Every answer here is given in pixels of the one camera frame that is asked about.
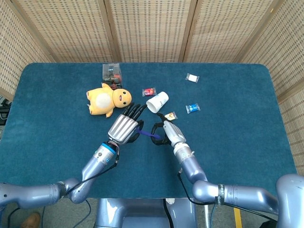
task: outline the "table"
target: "table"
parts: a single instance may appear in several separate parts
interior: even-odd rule
[[[121,71],[135,103],[149,99],[142,97],[144,88],[169,95],[161,112],[175,111],[174,123],[209,181],[260,186],[275,194],[276,180],[296,173],[265,66],[122,63]],[[200,76],[198,83],[186,81],[187,73]],[[86,92],[98,88],[101,78],[101,63],[33,63],[24,69],[0,142],[1,181],[37,185],[81,179],[82,168],[122,112],[116,108],[107,119],[89,114]],[[193,103],[201,111],[187,114],[185,105]],[[146,131],[160,122],[149,110],[141,118]],[[179,167],[170,146],[157,147],[141,135],[121,147],[118,166],[98,178],[89,197],[182,198]]]

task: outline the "blue ring joint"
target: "blue ring joint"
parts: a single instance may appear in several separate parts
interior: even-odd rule
[[[102,143],[101,144],[102,146],[104,146],[105,148],[107,148],[109,151],[111,151],[112,152],[112,154],[116,154],[116,152],[115,152],[115,150],[113,150],[111,147],[109,147],[107,144],[105,144],[105,143]]]

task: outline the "stuffed animal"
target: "stuffed animal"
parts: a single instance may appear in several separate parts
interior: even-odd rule
[[[92,115],[105,114],[110,117],[115,107],[123,108],[131,103],[132,97],[125,89],[113,90],[106,83],[102,83],[102,88],[93,89],[86,93],[90,101],[89,110]]]

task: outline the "white cup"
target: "white cup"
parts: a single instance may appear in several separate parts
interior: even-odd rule
[[[168,100],[168,95],[165,92],[160,92],[156,96],[149,99],[146,104],[151,112],[157,113]]]

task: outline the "clear plastic box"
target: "clear plastic box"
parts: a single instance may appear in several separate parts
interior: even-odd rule
[[[113,90],[123,87],[123,77],[119,63],[103,64],[103,83],[108,84]]]

